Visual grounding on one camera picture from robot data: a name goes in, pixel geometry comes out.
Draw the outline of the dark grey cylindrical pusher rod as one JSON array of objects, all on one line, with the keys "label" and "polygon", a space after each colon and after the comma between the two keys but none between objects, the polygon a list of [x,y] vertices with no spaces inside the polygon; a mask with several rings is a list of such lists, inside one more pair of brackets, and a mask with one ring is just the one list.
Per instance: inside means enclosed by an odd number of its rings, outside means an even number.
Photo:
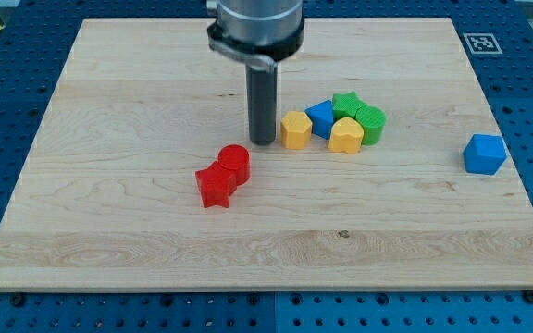
[{"label": "dark grey cylindrical pusher rod", "polygon": [[277,72],[245,68],[249,137],[256,145],[276,138]]}]

